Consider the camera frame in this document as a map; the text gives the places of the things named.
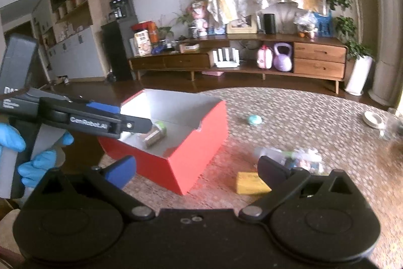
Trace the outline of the pink pig figurine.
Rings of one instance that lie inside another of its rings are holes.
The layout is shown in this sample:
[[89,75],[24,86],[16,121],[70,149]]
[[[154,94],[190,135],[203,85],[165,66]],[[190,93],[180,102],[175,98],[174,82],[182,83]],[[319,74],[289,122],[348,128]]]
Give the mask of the pink pig figurine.
[[316,149],[294,150],[291,152],[290,158],[295,167],[303,168],[316,175],[324,173],[322,157]]

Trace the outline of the yellow small box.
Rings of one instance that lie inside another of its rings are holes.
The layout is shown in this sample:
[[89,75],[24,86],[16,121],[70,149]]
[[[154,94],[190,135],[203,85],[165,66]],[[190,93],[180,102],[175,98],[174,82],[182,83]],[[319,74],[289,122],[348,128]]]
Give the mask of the yellow small box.
[[259,177],[257,172],[238,172],[236,193],[239,195],[263,195],[271,188]]

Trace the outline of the green lid metal can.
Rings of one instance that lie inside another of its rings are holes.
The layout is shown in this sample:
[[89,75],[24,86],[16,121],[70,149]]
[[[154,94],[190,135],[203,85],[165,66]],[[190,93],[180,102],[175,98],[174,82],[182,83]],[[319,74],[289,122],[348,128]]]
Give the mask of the green lid metal can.
[[162,121],[154,122],[150,132],[144,134],[142,141],[146,148],[149,148],[164,139],[167,134],[166,125]]

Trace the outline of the small teal round case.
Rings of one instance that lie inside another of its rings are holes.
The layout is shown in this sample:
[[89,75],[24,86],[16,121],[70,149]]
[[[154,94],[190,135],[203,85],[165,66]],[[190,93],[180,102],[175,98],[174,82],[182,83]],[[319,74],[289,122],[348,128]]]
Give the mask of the small teal round case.
[[250,115],[247,118],[248,125],[259,126],[262,123],[262,118],[259,115]]

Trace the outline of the red cardboard box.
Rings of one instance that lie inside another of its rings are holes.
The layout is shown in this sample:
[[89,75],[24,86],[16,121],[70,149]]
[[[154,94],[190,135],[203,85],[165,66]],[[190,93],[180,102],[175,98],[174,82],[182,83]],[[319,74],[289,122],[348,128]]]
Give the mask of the red cardboard box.
[[178,195],[193,188],[228,136],[226,103],[213,96],[144,89],[125,100],[120,112],[150,119],[165,127],[165,136],[152,145],[145,134],[101,137],[106,155],[114,160],[133,156],[139,175]]

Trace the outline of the clear jar purple contents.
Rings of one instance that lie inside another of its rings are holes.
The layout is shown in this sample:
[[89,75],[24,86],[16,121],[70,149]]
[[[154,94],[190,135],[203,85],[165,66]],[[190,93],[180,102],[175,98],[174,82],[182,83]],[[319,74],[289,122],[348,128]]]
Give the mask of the clear jar purple contents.
[[253,151],[253,156],[259,164],[273,160],[279,165],[289,167],[291,163],[289,152],[281,151],[274,147],[257,147]]

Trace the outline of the lace patterned tablecloth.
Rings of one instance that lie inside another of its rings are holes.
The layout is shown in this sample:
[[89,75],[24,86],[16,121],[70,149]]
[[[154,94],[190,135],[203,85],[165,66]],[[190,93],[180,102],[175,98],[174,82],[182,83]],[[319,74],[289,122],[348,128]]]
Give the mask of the lace patterned tablecloth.
[[[184,196],[136,176],[129,195],[153,209],[241,209],[253,198],[235,191],[238,172],[253,172],[257,147],[316,149],[324,170],[342,169],[376,212],[381,237],[371,259],[381,268],[402,267],[402,142],[381,139],[363,122],[370,107],[335,96],[273,88],[226,88],[210,92],[227,105],[229,134],[193,188]],[[259,126],[248,125],[259,115]]]

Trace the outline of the black cabinet with coffee machine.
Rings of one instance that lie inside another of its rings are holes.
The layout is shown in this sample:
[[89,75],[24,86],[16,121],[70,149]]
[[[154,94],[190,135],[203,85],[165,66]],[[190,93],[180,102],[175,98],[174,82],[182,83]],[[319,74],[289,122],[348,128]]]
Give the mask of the black cabinet with coffee machine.
[[134,57],[130,39],[134,33],[132,26],[138,23],[132,0],[111,0],[107,23],[101,27],[103,47],[109,60],[110,79],[116,81],[133,80],[128,60]]

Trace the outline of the cereal snack box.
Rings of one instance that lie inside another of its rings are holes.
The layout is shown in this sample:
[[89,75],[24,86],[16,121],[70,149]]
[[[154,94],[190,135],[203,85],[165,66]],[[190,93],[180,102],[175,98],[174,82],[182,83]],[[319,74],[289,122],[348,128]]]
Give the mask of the cereal snack box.
[[135,32],[134,41],[137,56],[145,56],[151,53],[152,44],[147,30]]

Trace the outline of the white small dish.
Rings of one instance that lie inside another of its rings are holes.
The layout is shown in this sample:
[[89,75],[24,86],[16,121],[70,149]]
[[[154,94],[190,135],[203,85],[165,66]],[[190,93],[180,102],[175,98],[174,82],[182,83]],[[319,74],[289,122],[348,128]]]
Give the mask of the white small dish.
[[362,118],[363,121],[371,128],[381,129],[385,126],[383,117],[375,112],[366,111],[363,113]]

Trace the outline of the clear drinking glass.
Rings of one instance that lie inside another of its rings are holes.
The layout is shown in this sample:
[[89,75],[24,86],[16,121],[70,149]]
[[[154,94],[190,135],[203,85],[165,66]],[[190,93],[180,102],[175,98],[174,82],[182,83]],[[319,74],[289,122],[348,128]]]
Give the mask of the clear drinking glass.
[[396,139],[399,134],[399,128],[402,125],[402,116],[397,109],[389,108],[385,115],[385,122],[380,129],[381,139],[391,141]]

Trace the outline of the purple kettlebell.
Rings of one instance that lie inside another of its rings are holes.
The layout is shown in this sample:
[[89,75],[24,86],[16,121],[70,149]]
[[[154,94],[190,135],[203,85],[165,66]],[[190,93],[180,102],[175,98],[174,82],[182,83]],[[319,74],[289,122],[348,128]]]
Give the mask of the purple kettlebell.
[[[287,54],[279,52],[281,47],[288,49]],[[292,70],[292,45],[284,42],[274,44],[274,60],[273,65],[280,72],[290,72]]]

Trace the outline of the pink toy case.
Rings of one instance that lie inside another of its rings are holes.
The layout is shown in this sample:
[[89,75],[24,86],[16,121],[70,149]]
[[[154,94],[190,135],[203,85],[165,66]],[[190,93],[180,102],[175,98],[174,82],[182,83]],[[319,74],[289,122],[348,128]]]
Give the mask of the pink toy case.
[[257,52],[257,66],[260,69],[271,69],[273,65],[273,51],[267,45],[262,47]]

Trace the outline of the wooden tv sideboard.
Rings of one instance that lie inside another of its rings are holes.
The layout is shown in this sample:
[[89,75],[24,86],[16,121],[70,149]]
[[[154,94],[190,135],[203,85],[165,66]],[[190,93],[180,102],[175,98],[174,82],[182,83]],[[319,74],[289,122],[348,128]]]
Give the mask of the wooden tv sideboard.
[[[292,70],[280,72],[272,68],[260,69],[257,66],[257,52],[262,45],[273,51],[274,44],[284,42],[292,45]],[[237,68],[217,68],[213,62],[212,51],[217,48],[236,48],[241,63]],[[177,53],[132,57],[128,60],[130,68],[140,77],[141,71],[184,71],[195,79],[196,72],[239,72],[266,75],[297,76],[333,80],[335,93],[339,93],[339,83],[344,80],[347,47],[336,38],[302,38],[295,34],[227,34],[204,36],[180,42]]]

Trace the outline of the white wifi router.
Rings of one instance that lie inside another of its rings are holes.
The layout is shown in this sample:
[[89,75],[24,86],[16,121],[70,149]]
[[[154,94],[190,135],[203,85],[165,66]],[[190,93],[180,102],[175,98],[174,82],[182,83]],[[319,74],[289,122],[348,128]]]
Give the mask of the white wifi router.
[[217,48],[212,51],[213,62],[217,68],[237,68],[240,63],[240,53],[236,48]]

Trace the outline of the pink doll figurine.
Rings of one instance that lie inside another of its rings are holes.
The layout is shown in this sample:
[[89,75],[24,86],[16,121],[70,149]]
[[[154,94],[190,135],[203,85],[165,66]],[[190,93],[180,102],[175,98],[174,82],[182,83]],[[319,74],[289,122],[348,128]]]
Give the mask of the pink doll figurine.
[[192,16],[192,37],[200,38],[207,36],[208,22],[206,20],[206,2],[195,1],[189,7]]

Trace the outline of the black cylindrical speaker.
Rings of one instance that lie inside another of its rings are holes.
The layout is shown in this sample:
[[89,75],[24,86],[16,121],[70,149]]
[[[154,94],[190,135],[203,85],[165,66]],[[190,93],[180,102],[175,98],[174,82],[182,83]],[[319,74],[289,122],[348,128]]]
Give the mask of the black cylindrical speaker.
[[263,15],[265,34],[275,35],[277,33],[277,25],[275,14],[268,13]]

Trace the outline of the potted tree white pot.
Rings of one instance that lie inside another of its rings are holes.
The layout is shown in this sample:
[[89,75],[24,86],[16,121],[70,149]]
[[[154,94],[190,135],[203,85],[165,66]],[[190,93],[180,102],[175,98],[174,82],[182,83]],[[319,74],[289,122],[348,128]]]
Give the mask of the potted tree white pot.
[[340,9],[334,19],[337,37],[347,47],[344,91],[352,96],[363,94],[373,62],[371,48],[363,43],[362,0],[325,0],[330,10]]

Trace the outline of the wall shelf unit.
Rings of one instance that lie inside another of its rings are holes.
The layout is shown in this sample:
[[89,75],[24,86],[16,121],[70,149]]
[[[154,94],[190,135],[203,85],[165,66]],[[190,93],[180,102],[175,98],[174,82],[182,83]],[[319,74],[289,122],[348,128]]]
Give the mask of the wall shelf unit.
[[106,79],[110,66],[102,46],[104,13],[101,0],[39,0],[31,22],[48,79]]

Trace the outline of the wooden picture frame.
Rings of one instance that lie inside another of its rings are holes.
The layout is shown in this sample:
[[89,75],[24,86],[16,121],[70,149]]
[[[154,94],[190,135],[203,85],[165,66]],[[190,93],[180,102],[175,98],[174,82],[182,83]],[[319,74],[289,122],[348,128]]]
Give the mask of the wooden picture frame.
[[233,20],[226,25],[227,34],[256,34],[257,21],[256,15],[243,16]]

